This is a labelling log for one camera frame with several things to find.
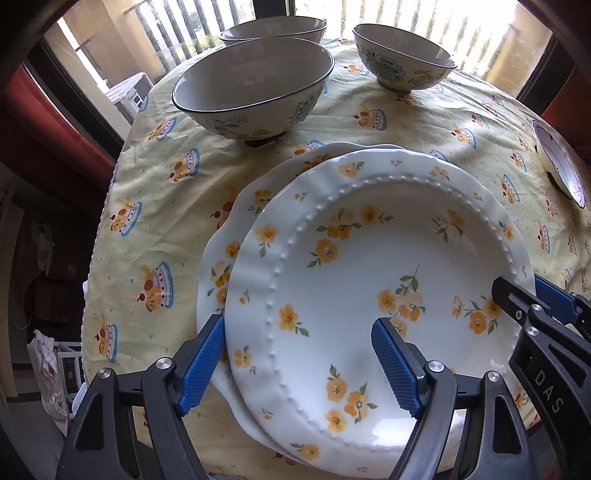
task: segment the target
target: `bowl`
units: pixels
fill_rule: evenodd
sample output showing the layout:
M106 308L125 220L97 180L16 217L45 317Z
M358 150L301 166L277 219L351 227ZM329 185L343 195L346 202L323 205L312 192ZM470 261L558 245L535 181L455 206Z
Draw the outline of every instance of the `bowl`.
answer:
M261 140L314 108L335 66L324 47L300 38L259 38L216 50L173 87L173 104L210 132Z
M326 22L318 18L298 17L269 17L241 23L224 30L220 40L229 47L235 43L267 37L295 37L320 43L326 31Z
M432 87L456 68L451 55L443 48L406 30L359 24L353 34L365 67L381 86L395 92Z

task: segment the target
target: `blue textured pad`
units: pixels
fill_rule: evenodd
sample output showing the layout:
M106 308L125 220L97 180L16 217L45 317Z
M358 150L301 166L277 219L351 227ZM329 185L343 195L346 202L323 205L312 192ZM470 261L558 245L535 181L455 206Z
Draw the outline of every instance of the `blue textured pad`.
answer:
M535 293L552 309L552 315L562 324L575 323L577 311L574 298L545 278L535 276Z
M203 393L220 360L223 350L226 348L226 335L224 331L223 317L213 327L201 348L195 355L191 365L183 377L183 393L177 403L182 415L189 413L203 398Z
M400 408L408 410L411 416L415 417L424 408L418 396L417 377L406 363L381 319L376 320L372 326L371 344Z

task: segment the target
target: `plate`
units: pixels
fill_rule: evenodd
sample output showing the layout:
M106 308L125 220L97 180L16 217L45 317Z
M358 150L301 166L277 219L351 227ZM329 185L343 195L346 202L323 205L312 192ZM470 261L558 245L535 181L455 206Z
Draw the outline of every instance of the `plate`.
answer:
M427 359L501 372L520 330L490 298L499 275L535 293L521 235L465 171L406 150L365 150L298 176L258 215L232 269L226 344L245 404L301 461L387 477L415 420L371 346L391 317ZM459 444L452 421L444 462Z
M580 208L585 208L586 198L583 183L578 173L577 166L549 128L537 120L531 121L538 143L542 148L536 148L540 161L559 189L569 198L575 201Z
M323 160L375 147L400 148L397 145L366 147L349 142L321 145L312 151L285 160L240 192L228 219L210 238L203 251L197 292L198 330L205 325L212 314L223 313L223 300L238 248L267 202L299 174ZM272 450L297 459L296 456L279 447L248 411L232 377L227 355L218 363L212 376L212 383L226 398L239 425L250 437Z

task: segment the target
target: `shallow dish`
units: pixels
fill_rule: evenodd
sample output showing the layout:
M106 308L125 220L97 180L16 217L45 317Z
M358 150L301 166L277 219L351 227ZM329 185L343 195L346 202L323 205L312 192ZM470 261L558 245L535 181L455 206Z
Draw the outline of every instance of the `shallow dish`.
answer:
M302 155L289 158L246 186L236 198L232 211L221 228L210 238L201 259L199 290L197 292L197 329L210 315L223 313L228 279L240 244L263 208L289 182L302 172L329 158L367 148L400 148L397 145L366 147L348 142L335 142L317 147ZM212 383L226 398L238 424L257 442L283 455L297 459L282 449L257 423L247 409L230 371L227 355L218 363Z
M260 18L235 25L224 30L220 34L220 40L227 47L241 41L265 37L295 37L320 43L325 31L324 20L288 15Z
M328 50L309 40L240 42L183 73L173 87L173 104L223 137L261 140L308 116L334 66Z
M585 189L578 174L577 165L552 133L544 124L537 120L531 121L537 138L536 151L542 165L558 185L559 189L580 208L585 208Z
M353 34L359 58L389 90L407 93L429 88L456 68L443 48L406 30L359 24Z
M267 204L233 266L226 343L244 402L300 460L385 478L415 421L375 357L372 323L388 316L428 359L493 368L515 391L520 327L490 298L499 275L535 293L519 232L466 172L406 150L327 160ZM441 469L462 424L458 412Z

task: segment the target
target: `yellow tablecloth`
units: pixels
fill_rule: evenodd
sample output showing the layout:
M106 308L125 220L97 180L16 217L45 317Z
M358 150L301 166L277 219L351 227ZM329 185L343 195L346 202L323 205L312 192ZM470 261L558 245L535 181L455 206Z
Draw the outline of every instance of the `yellow tablecloth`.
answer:
M465 169L507 209L535 272L567 290L588 290L589 202L581 210L550 183L534 148L534 113L460 71L431 89L397 95L368 74L350 41L324 45L335 69L318 104L281 141L259 150L205 131L172 105L174 82L198 57L150 91L119 158L97 233L82 335L88 378L101 367L144 369L194 337L201 255L236 195L285 159L334 141L396 143ZM590 171L571 153L589 197ZM167 301L153 301L155 285L164 286ZM141 409L136 421L139 438L149 443ZM312 474L251 440L213 387L185 425L208 471L250 479Z

